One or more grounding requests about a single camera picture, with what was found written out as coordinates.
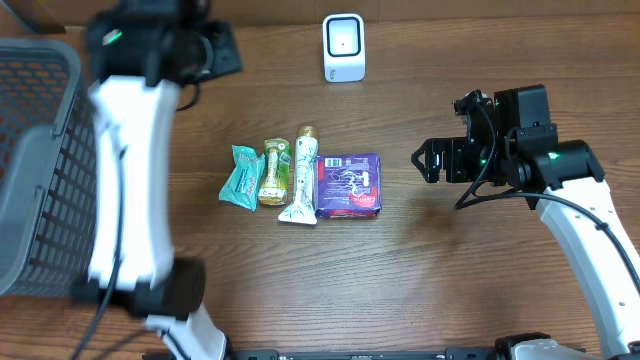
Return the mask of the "green yellow snack packet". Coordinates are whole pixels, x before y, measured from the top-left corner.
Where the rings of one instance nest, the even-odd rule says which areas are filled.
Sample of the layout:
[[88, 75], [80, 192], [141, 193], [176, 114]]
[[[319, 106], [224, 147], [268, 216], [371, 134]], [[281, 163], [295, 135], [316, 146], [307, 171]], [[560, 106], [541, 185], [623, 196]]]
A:
[[265, 176], [258, 192], [262, 205], [284, 205], [288, 198], [291, 164], [291, 148], [282, 138], [267, 139], [264, 142], [266, 167]]

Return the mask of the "white barcode scanner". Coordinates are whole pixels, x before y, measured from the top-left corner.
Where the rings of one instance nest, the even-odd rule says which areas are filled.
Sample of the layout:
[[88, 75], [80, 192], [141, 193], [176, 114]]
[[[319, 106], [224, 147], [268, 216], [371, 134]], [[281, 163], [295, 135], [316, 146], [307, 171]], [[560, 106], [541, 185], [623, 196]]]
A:
[[365, 26], [355, 13], [327, 16], [322, 23], [324, 77], [329, 83], [362, 81], [366, 74]]

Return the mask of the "white bamboo print tube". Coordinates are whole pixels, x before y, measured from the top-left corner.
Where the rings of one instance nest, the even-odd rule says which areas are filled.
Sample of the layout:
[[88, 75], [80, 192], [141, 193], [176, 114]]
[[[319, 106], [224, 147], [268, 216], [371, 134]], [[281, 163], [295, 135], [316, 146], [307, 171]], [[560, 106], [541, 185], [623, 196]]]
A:
[[294, 191], [291, 203], [278, 215], [278, 220], [298, 225], [317, 224], [313, 203], [314, 167], [319, 148], [318, 131], [313, 126], [298, 129], [295, 141]]

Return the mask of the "teal plastic packet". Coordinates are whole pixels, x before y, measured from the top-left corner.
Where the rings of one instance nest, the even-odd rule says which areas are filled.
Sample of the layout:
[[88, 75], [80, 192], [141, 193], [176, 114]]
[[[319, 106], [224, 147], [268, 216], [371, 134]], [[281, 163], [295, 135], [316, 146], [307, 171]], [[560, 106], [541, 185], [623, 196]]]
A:
[[257, 155], [253, 148], [232, 146], [234, 169], [219, 192], [219, 200], [255, 212], [258, 190], [266, 165], [265, 155]]

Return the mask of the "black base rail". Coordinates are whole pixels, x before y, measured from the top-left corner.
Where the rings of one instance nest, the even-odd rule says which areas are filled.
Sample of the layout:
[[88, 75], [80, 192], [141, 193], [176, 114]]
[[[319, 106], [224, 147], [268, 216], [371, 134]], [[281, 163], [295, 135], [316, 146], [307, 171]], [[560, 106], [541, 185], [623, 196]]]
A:
[[223, 359], [223, 360], [517, 360], [517, 359], [595, 359], [597, 356], [560, 345], [548, 334], [523, 333], [498, 338], [493, 347], [449, 347], [442, 351], [392, 352], [294, 352], [276, 350], [234, 351], [226, 338], [225, 348], [215, 348], [213, 354], [187, 348], [187, 340], [168, 330], [160, 332], [167, 340], [168, 350], [152, 353], [143, 359]]

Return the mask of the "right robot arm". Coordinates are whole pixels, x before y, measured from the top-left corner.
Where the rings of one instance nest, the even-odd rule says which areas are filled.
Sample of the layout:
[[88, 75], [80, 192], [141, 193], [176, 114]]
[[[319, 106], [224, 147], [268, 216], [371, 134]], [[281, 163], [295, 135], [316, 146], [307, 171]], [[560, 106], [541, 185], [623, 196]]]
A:
[[474, 90], [452, 103], [463, 137], [430, 138], [411, 162], [428, 183], [466, 183], [457, 210], [522, 198], [561, 247], [589, 306], [604, 359], [639, 356], [639, 254], [605, 171], [583, 140], [560, 141], [543, 85]]

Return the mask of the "grey plastic basket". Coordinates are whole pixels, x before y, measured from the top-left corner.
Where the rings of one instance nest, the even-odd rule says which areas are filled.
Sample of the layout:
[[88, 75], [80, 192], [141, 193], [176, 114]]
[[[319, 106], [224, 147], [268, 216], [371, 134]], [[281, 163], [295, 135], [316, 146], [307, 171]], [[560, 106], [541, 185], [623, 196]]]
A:
[[1, 41], [1, 293], [57, 297], [89, 265], [96, 145], [83, 69], [61, 41]]

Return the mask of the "purple Carefree pad pack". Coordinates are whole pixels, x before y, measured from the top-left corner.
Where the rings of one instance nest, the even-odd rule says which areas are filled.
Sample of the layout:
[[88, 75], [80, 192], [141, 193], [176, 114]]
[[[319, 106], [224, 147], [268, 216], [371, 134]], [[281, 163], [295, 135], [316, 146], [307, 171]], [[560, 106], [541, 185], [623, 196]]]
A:
[[376, 217], [382, 209], [379, 155], [318, 155], [314, 200], [321, 218]]

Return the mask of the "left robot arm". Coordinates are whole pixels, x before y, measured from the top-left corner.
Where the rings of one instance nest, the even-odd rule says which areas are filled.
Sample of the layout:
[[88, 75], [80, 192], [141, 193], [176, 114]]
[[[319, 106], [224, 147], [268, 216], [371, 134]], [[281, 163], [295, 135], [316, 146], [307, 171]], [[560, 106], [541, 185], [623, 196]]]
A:
[[98, 313], [125, 309], [171, 359], [225, 360], [229, 338], [208, 314], [206, 268], [175, 254], [168, 214], [172, 125], [182, 89], [225, 74], [216, 41], [230, 31], [206, 1], [122, 1], [98, 13], [85, 41], [94, 83], [96, 232], [71, 287]]

